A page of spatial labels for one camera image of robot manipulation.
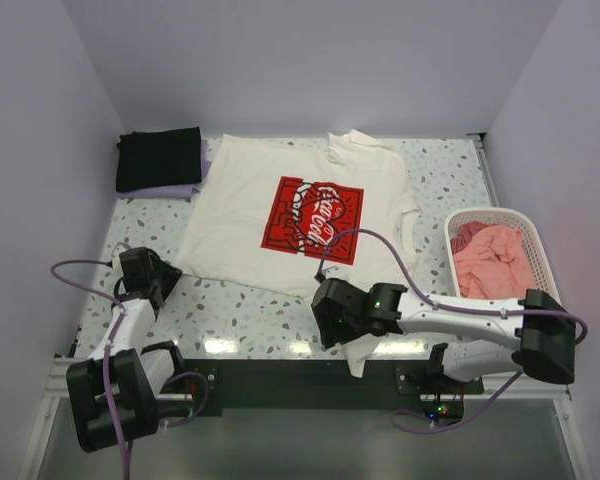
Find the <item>white t shirt red print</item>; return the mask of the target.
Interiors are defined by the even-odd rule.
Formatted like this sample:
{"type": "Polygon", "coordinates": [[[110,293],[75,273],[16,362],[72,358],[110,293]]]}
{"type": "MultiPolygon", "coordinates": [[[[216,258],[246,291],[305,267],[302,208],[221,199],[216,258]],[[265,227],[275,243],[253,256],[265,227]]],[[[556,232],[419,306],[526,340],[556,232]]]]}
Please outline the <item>white t shirt red print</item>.
{"type": "Polygon", "coordinates": [[[310,301],[323,265],[368,289],[415,269],[420,210],[402,156],[359,131],[325,149],[224,136],[186,228],[187,275],[310,301]]]}

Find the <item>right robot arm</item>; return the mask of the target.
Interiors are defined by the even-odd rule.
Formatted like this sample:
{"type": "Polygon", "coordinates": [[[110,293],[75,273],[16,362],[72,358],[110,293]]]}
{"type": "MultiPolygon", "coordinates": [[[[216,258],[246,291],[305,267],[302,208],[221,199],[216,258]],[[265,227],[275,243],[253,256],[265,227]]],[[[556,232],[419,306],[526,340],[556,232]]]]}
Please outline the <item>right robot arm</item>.
{"type": "Polygon", "coordinates": [[[390,283],[363,291],[330,278],[318,287],[311,309],[325,348],[388,334],[465,338],[463,345],[442,343],[431,350],[425,379],[439,393],[506,372],[548,384],[575,380],[576,320],[543,290],[530,289],[522,299],[479,300],[390,283]]]}

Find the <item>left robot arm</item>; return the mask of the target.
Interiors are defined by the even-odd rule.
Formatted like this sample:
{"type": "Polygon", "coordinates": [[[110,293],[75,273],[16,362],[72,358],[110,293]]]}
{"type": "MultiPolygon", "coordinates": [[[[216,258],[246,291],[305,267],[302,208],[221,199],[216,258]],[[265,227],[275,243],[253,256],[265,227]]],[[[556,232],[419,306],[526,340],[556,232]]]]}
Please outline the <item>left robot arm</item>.
{"type": "Polygon", "coordinates": [[[89,357],[66,372],[78,442],[87,453],[118,443],[115,420],[126,442],[154,434],[164,417],[159,393],[176,392],[187,380],[174,342],[144,344],[181,270],[146,247],[120,253],[116,264],[122,277],[114,287],[112,322],[89,357]]]}

